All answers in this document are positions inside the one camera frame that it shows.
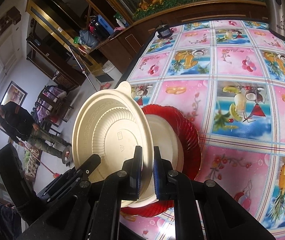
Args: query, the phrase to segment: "scalloped red plate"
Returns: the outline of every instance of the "scalloped red plate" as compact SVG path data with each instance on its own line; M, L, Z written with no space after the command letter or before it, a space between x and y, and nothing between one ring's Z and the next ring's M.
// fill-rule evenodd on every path
M201 151L198 134L194 124L172 106L147 105L142 108L144 114L155 114L164 118L178 135L184 152L182 173L194 180L200 170ZM127 215L154 217L173 207L173 201L157 201L140 208L125 207L121 211Z

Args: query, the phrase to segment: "table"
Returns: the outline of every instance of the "table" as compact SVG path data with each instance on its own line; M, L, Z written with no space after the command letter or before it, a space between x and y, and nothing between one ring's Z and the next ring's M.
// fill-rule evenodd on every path
M285 240L285 42L266 23L213 20L152 36L122 80L140 106L174 106L198 130L202 166ZM120 221L145 239L175 239L173 209Z

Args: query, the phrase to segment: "gray pants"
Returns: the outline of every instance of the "gray pants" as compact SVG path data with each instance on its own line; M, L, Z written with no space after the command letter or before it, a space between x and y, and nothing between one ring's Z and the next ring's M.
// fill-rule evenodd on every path
M27 142L30 143L32 146L35 146L39 150L61 158L62 152L50 146L45 141L49 141L51 143L59 143L63 146L68 146L68 143L64 139L43 129L39 129L38 131L35 131L33 129Z

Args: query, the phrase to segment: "broom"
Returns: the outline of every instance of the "broom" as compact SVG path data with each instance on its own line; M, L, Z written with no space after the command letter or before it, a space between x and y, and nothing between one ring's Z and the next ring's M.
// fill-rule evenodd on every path
M46 165L44 165L44 163L43 163L41 160L39 160L39 159L36 157L36 155L35 155L30 149L28 149L26 146L25 146L25 149L27 149L28 151L30 151L30 153L33 155L33 157L35 157L35 159L36 159L37 161L39 161L47 170L49 170L49 171L52 173L52 175L53 175L54 178L57 178L57 177L60 176L59 173L53 172L53 171L52 171L51 169L49 169Z

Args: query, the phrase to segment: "screw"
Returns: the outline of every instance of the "screw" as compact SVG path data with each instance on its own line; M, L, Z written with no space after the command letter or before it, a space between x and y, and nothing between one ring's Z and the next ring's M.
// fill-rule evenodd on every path
M171 171L168 171L168 174L170 177L176 177L178 175L178 171L171 170Z
M206 181L206 185L208 187L214 187L216 185L216 183L212 179L209 179Z
M127 175L127 172L126 171L118 171L117 175L119 177L125 177Z
M79 186L82 187L82 188L86 188L90 185L90 182L88 180L82 180L80 183L79 183Z

